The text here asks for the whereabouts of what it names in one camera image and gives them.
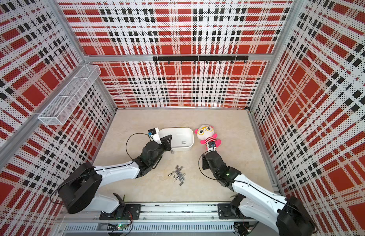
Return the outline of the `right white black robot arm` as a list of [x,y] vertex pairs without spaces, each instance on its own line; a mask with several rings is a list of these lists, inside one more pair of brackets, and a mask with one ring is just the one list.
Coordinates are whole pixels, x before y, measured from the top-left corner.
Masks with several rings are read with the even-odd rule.
[[212,180],[236,193],[236,217],[250,217],[268,226],[280,236],[311,236],[318,227],[300,199],[277,195],[251,181],[239,170],[227,166],[217,151],[199,158],[199,169],[210,170]]

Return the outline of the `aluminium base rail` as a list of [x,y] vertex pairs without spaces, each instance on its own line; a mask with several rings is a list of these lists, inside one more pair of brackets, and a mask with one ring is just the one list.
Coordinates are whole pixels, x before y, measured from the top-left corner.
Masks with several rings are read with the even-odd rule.
[[[140,203],[133,220],[101,220],[99,212],[66,214],[58,219],[53,236],[132,236],[136,233],[229,233],[234,235],[240,225],[250,225],[250,232],[261,222],[231,215],[228,202],[148,202]],[[128,224],[123,231],[110,231],[108,224]]]

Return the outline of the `black wall hook rail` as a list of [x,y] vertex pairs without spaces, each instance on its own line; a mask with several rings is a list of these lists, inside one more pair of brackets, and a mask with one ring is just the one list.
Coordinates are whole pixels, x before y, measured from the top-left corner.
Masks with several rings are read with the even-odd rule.
[[249,56],[154,56],[154,62],[247,61]]

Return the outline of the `green circuit board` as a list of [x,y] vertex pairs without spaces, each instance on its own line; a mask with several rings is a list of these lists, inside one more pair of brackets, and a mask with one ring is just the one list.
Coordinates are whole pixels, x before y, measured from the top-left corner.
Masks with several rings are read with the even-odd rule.
[[123,231],[128,227],[128,224],[108,224],[110,231]]

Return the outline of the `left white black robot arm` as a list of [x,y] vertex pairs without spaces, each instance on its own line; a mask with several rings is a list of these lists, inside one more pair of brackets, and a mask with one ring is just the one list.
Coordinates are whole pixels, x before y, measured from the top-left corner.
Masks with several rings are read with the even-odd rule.
[[164,152],[172,150],[172,138],[167,135],[160,142],[149,141],[142,153],[127,163],[108,167],[94,167],[91,163],[80,165],[57,190],[67,212],[92,210],[110,215],[123,211],[125,203],[118,194],[110,197],[99,194],[98,190],[110,183],[141,178],[155,169]]

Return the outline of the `white plastic storage box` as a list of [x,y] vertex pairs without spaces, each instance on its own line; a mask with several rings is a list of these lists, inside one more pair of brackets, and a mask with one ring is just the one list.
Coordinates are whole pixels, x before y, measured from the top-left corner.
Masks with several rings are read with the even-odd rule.
[[194,145],[194,132],[189,127],[177,127],[177,128],[164,128],[160,130],[159,135],[161,138],[172,135],[172,150],[177,151],[189,151]]

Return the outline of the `pink white plush doll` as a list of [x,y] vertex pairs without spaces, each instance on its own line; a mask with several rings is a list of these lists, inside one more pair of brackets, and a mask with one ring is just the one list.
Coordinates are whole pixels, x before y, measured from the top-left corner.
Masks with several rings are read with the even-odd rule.
[[194,130],[194,133],[200,140],[200,143],[206,146],[206,149],[207,149],[207,143],[211,141],[216,142],[216,148],[218,148],[222,144],[222,141],[218,139],[218,135],[216,134],[214,128],[210,125],[207,124],[201,125],[198,129]]

